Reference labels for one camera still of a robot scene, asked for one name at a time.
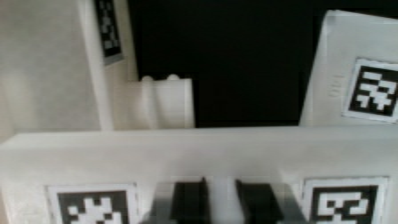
black square pattern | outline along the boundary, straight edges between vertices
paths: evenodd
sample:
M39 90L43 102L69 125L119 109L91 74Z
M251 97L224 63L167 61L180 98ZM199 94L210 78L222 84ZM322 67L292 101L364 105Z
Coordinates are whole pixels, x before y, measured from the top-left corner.
M116 21L116 7L112 0L94 0L98 30L101 36L101 47L105 58L121 54L121 39Z
M126 192L59 193L64 224L130 224Z
M316 187L311 221L315 223L348 223L350 221L356 224L372 224L377 190L379 186Z
M398 99L398 71L361 67L348 111L393 117Z

white panel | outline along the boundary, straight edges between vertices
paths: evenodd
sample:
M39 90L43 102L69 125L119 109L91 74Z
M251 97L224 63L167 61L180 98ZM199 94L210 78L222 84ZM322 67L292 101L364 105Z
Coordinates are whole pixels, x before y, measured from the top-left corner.
M382 223L398 223L396 133L396 126L352 126L18 135L0 148L11 223L50 224L46 185L135 182L146 216L157 184L189 176L210 178L213 206L231 201L220 192L235 178L288 184L300 203L304 179L388 176ZM236 208L212 207L215 224L242 224Z
M98 130L77 1L4 0L2 83L16 131Z
M101 130L114 130L114 116L110 108L110 94L107 86L105 74L105 59L101 53L100 31L96 21L94 2L89 0L77 0L78 13L80 13L80 26L84 34L84 43L87 51L87 66L93 81L93 94L98 105L100 127Z
M343 11L329 11L300 125L364 125L382 121L341 116L348 82L359 58L398 63L398 20Z
M141 109L149 129L194 128L192 80L171 75L167 80L142 78Z
M123 60L105 67L107 88L110 97L112 119L116 130L141 129L142 118L135 113L141 110L141 91L135 88L139 81L133 37L130 28L128 2L114 1L116 19L123 47Z

qr-like marker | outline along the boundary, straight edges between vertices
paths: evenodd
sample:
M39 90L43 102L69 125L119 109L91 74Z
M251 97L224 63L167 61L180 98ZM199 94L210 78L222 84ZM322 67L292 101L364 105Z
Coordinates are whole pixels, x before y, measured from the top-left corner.
M391 117L398 99L398 71L361 67L348 111Z
M311 221L372 224L377 186L315 188Z
M112 0L94 0L105 58L121 54L116 8Z
M380 224L388 177L309 179L302 209L309 223Z
M85 212L78 211L78 206L68 206L69 216L75 217L71 224L103 223L103 224L123 224L121 212L114 212L110 198L100 198L100 204L94 204L94 198L84 199Z
M55 224L137 224L135 185L50 186Z

black background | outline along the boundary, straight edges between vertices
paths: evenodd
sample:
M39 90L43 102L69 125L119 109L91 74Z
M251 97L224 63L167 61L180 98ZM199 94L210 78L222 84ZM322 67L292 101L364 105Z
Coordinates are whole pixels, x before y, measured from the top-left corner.
M396 6L368 0L130 0L139 74L194 79L197 127L299 124L325 12L396 17Z

white cardboard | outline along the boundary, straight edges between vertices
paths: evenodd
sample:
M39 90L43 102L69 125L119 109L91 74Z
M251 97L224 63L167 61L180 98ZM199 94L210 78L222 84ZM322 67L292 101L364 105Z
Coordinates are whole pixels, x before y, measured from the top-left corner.
M304 102L302 126L386 124L341 116L356 61L398 63L398 20L329 11Z

